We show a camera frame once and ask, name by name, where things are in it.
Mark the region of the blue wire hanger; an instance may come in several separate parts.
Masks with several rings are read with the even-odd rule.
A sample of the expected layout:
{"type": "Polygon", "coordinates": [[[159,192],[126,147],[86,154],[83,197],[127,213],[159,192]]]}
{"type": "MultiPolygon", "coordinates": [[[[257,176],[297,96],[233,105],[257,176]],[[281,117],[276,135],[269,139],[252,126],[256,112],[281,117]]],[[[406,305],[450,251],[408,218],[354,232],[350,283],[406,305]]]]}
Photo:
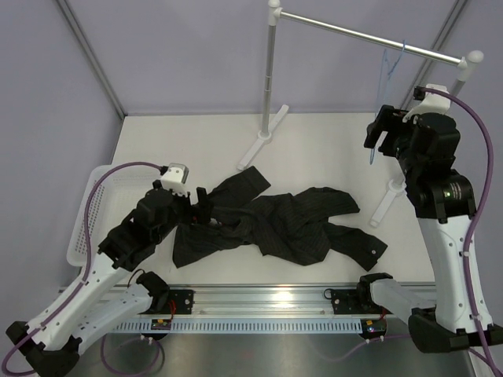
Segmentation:
{"type": "Polygon", "coordinates": [[[374,105],[374,119],[377,118],[382,105],[387,103],[390,82],[393,78],[395,70],[405,53],[406,40],[402,40],[402,46],[398,57],[391,61],[388,56],[388,49],[385,48],[381,57],[378,86],[376,90],[376,100],[374,105]]]}

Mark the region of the black pinstripe shirt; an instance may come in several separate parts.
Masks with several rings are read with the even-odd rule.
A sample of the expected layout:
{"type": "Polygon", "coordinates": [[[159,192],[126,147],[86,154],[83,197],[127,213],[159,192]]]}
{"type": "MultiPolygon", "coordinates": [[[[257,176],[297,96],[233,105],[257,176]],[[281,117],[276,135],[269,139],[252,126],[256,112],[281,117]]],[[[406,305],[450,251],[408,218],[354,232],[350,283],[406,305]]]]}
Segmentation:
{"type": "Polygon", "coordinates": [[[323,262],[336,251],[370,271],[387,250],[375,236],[330,222],[331,217],[360,211],[349,193],[311,187],[296,195],[267,196],[269,187],[255,167],[222,181],[207,195],[214,206],[210,222],[177,227],[174,265],[181,268],[217,251],[251,244],[264,256],[302,266],[323,262]]]}

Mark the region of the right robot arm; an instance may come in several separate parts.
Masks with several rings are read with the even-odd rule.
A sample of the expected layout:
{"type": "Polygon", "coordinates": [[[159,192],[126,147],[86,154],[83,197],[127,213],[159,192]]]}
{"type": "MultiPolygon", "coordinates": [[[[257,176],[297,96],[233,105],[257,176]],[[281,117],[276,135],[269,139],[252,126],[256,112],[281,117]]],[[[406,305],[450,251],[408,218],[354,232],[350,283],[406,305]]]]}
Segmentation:
{"type": "Polygon", "coordinates": [[[364,142],[396,158],[405,175],[406,195],[434,272],[436,300],[420,297],[386,273],[375,273],[361,277],[355,301],[363,311],[380,306],[394,314],[423,353],[502,343],[502,328],[484,303],[475,248],[464,245],[476,208],[470,181],[452,168],[460,139],[448,115],[408,116],[384,105],[368,125],[364,142]]]}

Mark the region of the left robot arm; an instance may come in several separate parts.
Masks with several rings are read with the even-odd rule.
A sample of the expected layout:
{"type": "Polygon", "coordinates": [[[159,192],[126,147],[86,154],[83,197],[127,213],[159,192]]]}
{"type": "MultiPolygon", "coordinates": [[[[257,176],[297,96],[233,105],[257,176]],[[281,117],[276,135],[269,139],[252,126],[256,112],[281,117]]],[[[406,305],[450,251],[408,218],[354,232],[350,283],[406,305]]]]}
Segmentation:
{"type": "Polygon", "coordinates": [[[142,273],[116,300],[101,297],[154,254],[156,247],[181,224],[206,223],[212,203],[204,188],[198,202],[158,187],[109,231],[82,273],[37,317],[15,321],[6,330],[13,350],[20,351],[31,372],[65,376],[99,338],[136,314],[161,313],[173,307],[168,284],[156,273],[142,273]]]}

